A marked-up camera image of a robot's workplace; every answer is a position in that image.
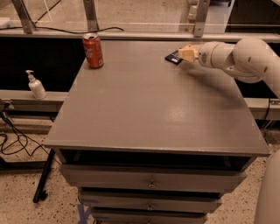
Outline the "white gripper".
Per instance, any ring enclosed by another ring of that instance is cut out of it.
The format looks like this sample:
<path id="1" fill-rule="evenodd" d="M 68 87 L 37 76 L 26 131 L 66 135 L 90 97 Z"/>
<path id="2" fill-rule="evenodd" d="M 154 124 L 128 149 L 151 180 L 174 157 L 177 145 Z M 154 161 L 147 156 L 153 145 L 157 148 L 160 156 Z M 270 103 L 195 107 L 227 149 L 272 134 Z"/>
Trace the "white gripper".
<path id="1" fill-rule="evenodd" d="M 194 62 L 199 58 L 199 63 L 203 67 L 220 68 L 216 52 L 216 48 L 220 44 L 220 42 L 214 41 L 202 45 L 185 45 L 183 49 L 178 50 L 178 56 L 187 62 Z"/>

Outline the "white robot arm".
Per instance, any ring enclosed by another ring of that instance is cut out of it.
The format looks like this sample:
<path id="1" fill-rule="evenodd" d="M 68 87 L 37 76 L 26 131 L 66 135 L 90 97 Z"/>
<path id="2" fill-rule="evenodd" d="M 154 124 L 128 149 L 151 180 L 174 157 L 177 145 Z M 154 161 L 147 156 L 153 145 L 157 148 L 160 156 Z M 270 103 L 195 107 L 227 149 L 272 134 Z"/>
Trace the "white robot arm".
<path id="1" fill-rule="evenodd" d="M 259 38 L 243 38 L 236 44 L 206 42 L 178 50 L 185 61 L 217 68 L 239 81 L 264 81 L 280 98 L 280 58 Z M 269 160 L 255 210 L 254 224 L 280 224 L 280 150 Z"/>

